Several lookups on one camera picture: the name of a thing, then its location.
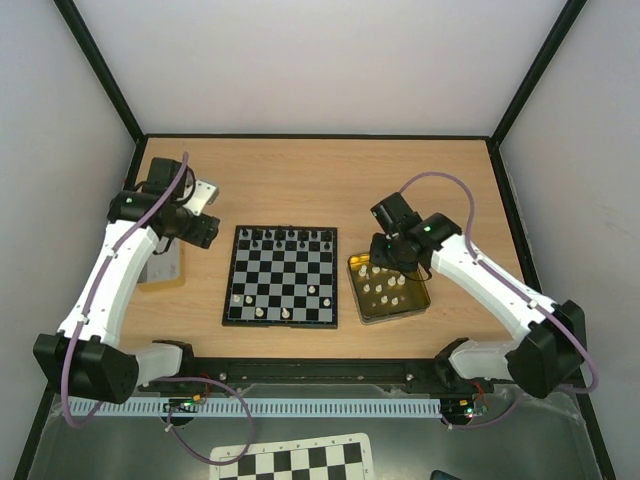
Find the black silver chess board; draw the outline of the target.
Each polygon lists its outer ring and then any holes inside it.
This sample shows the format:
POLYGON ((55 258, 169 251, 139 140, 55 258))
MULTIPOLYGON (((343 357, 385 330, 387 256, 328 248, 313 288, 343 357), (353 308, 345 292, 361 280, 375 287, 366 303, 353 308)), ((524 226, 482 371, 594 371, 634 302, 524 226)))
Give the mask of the black silver chess board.
POLYGON ((338 230, 335 227, 238 225, 235 229, 224 326, 338 327, 338 230), (316 287, 308 293, 310 285, 316 287), (240 303, 233 296, 241 297, 240 303), (245 297, 253 298, 252 305, 245 297), (330 306, 322 305, 330 299, 330 306), (264 310, 257 318, 255 309, 264 310), (282 309, 290 318, 282 318, 282 309))

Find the gold tin with pieces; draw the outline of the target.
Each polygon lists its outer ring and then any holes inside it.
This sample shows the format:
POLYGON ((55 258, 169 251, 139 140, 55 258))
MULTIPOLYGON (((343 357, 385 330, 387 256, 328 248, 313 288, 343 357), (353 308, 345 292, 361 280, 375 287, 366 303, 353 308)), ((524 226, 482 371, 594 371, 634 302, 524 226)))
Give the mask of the gold tin with pieces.
POLYGON ((368 253, 351 255, 347 271, 364 325, 422 314, 431 305, 420 273, 416 279, 409 279, 399 271, 375 266, 368 253))

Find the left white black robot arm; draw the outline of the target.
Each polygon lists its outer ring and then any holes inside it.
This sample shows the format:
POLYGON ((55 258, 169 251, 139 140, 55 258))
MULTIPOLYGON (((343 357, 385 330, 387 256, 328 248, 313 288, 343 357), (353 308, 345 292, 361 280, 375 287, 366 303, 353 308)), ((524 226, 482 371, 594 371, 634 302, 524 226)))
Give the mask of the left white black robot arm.
POLYGON ((154 342, 137 354, 119 343, 132 293, 159 243, 207 249, 218 234, 219 219, 204 209, 219 189, 196 179, 188 162, 154 158, 139 188, 111 200, 102 247, 79 298, 57 331, 39 335, 33 347, 61 396, 122 404, 138 386, 179 372, 181 343, 154 342))

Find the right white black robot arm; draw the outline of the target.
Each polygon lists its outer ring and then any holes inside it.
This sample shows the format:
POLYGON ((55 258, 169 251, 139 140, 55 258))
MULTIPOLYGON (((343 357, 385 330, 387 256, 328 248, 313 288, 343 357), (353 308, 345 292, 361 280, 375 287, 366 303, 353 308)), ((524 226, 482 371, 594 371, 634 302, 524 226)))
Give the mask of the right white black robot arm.
POLYGON ((464 289, 505 327, 508 342, 459 340, 443 350, 436 379, 455 392, 470 379, 515 382, 536 398, 559 388, 585 360, 583 309, 527 287, 486 257, 441 213, 422 218, 395 192, 372 207, 381 227, 370 246, 374 265, 436 272, 464 289))

